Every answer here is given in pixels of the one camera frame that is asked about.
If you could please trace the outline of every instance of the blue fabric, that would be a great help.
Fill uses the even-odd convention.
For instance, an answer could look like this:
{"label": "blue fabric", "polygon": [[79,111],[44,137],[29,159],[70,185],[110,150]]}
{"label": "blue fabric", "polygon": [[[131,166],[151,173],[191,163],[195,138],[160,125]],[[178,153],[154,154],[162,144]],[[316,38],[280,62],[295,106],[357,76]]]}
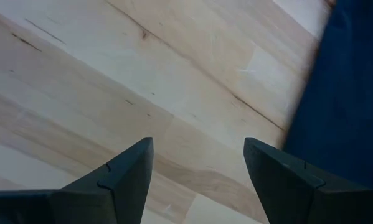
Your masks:
{"label": "blue fabric", "polygon": [[373,0],[338,0],[283,150],[373,188]]}

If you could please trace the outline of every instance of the wooden floor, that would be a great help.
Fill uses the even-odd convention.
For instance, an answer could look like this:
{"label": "wooden floor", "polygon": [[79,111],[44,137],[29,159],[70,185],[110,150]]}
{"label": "wooden floor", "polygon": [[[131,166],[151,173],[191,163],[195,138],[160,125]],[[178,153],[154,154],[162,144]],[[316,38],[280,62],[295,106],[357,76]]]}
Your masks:
{"label": "wooden floor", "polygon": [[0,0],[0,190],[60,188],[145,136],[143,223],[268,223],[243,159],[280,146],[323,0]]}

